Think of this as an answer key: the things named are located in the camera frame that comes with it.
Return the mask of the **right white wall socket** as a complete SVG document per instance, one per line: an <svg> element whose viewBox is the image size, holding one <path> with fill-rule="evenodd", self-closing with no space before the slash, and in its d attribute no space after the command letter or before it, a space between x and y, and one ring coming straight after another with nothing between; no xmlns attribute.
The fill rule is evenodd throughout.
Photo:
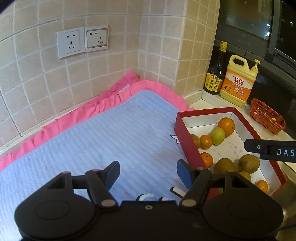
<svg viewBox="0 0 296 241"><path fill-rule="evenodd" d="M108 49L108 25L85 27L85 52Z"/></svg>

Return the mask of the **brown kiwi far right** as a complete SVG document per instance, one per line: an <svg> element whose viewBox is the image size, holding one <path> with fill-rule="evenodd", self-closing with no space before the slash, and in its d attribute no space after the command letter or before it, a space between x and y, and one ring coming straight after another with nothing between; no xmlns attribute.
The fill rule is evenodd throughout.
<svg viewBox="0 0 296 241"><path fill-rule="evenodd" d="M260 166L260 160L257 156L246 154L238 161L238 171L245 171L250 174L255 173Z"/></svg>

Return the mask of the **orange tangerine front left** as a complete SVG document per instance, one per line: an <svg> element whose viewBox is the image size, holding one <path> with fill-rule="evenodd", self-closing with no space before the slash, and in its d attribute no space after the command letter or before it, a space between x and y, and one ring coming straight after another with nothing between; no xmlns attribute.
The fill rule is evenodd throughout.
<svg viewBox="0 0 296 241"><path fill-rule="evenodd" d="M207 152L202 152L201 157L206 168L209 169L213 165L213 157Z"/></svg>

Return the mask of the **large brown kiwi back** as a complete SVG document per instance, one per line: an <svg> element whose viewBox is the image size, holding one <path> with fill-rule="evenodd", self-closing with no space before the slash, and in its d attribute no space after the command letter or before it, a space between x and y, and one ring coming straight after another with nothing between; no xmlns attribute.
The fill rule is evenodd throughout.
<svg viewBox="0 0 296 241"><path fill-rule="evenodd" d="M231 159L221 158L214 166L214 174L224 175L228 172L238 172L237 166Z"/></svg>

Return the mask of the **small red plastic basket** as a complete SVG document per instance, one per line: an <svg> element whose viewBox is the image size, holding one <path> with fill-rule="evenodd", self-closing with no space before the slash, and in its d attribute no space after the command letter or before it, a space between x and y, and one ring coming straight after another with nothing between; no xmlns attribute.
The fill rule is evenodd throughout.
<svg viewBox="0 0 296 241"><path fill-rule="evenodd" d="M280 114L270 108L265 101L256 98L251 100L250 117L274 135L287 128Z"/></svg>

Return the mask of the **large orange back right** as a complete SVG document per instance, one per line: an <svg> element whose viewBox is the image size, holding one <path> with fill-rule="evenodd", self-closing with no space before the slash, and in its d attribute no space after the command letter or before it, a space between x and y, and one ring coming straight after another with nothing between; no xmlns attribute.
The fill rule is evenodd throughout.
<svg viewBox="0 0 296 241"><path fill-rule="evenodd" d="M222 128L225 132L225 137L229 137L233 134L235 130L235 123L231 118L222 118L217 125Z"/></svg>

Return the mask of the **round brown kiwi front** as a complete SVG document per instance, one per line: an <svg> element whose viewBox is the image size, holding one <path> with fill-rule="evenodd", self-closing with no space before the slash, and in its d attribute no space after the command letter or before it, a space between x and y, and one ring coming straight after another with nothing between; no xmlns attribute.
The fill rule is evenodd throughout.
<svg viewBox="0 0 296 241"><path fill-rule="evenodd" d="M249 182L251 182L251 175L250 175L248 172L246 172L246 171L241 171L241 172L239 172L239 174L240 174L241 176L243 176L245 179L247 179Z"/></svg>

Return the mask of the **red white cardboard box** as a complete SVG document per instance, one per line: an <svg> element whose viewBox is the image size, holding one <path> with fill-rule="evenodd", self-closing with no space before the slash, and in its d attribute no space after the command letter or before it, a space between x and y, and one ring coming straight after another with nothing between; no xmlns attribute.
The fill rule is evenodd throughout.
<svg viewBox="0 0 296 241"><path fill-rule="evenodd" d="M212 145L207 150L197 148L191 134L198 137L209 134L217 127L222 118L230 118L235 123L234 133L226 137L220 145ZM202 110L182 111L177 113L175 133L185 153L188 164L194 168L205 168L201 152L207 152L213 157L215 164L221 158L229 158L237 164L239 158L250 152L244 149L244 141L252 138L259 140L260 136L244 116L234 107L212 108ZM268 184L267 194L273 197L287 182L276 161L260 160L259 169L251 174L253 184L265 180Z"/></svg>

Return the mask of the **orange tangerine near finger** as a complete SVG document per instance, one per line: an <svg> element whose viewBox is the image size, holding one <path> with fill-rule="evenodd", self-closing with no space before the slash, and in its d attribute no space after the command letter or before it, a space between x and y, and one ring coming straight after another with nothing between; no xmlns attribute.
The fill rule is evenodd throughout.
<svg viewBox="0 0 296 241"><path fill-rule="evenodd" d="M191 136L191 138L192 138L195 146L197 147L197 149L199 149L200 146L201 146L200 138L197 135L195 135L195 134L191 134L190 136Z"/></svg>

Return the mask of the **green apple centre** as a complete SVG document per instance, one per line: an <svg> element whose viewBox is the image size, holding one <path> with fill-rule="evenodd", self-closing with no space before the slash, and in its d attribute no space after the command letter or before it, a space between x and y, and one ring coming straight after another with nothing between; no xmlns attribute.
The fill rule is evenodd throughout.
<svg viewBox="0 0 296 241"><path fill-rule="evenodd" d="M210 137L214 145L220 145L225 140L225 132L222 128L216 127L211 130Z"/></svg>

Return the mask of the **dark window frame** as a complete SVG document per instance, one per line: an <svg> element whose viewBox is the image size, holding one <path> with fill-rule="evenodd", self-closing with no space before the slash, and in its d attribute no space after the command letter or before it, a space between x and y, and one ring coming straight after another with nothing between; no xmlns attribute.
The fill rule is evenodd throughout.
<svg viewBox="0 0 296 241"><path fill-rule="evenodd" d="M266 102L295 138L295 1L221 1L215 45L228 42L225 62L236 54L259 72L248 100Z"/></svg>

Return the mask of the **orange tangerine centre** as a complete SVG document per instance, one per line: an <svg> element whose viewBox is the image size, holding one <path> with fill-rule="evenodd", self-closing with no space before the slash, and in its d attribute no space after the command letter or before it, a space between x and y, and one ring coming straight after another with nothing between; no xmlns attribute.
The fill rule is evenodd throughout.
<svg viewBox="0 0 296 241"><path fill-rule="evenodd" d="M200 145L205 150L211 148L213 145L211 137L209 135L201 135L200 136Z"/></svg>

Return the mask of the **tiny orange kumquat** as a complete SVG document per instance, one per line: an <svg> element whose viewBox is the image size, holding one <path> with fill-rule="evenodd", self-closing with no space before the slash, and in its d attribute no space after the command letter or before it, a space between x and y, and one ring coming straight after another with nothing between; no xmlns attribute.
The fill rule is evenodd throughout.
<svg viewBox="0 0 296 241"><path fill-rule="evenodd" d="M259 180L255 183L255 186L258 187L264 193L268 191L268 184L265 180Z"/></svg>

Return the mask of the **blue quilted mat pink trim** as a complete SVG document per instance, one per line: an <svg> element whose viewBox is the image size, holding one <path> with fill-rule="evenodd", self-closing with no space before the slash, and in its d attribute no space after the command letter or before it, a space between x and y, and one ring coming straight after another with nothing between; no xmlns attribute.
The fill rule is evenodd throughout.
<svg viewBox="0 0 296 241"><path fill-rule="evenodd" d="M151 194L176 200L176 164L185 155L175 137L187 102L159 82L130 72L95 99L43 127L1 158L1 240L20 240L17 206L61 172L83 175L120 163L111 188L118 202Z"/></svg>

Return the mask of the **dark soy sauce bottle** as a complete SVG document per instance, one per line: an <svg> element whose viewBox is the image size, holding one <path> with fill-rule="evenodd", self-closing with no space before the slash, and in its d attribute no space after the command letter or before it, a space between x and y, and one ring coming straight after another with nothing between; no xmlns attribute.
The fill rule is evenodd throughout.
<svg viewBox="0 0 296 241"><path fill-rule="evenodd" d="M210 94L217 95L221 89L222 83L225 78L225 71L223 70L224 55L227 50L228 43L225 41L220 42L219 55L216 62L209 67L205 83L204 90Z"/></svg>

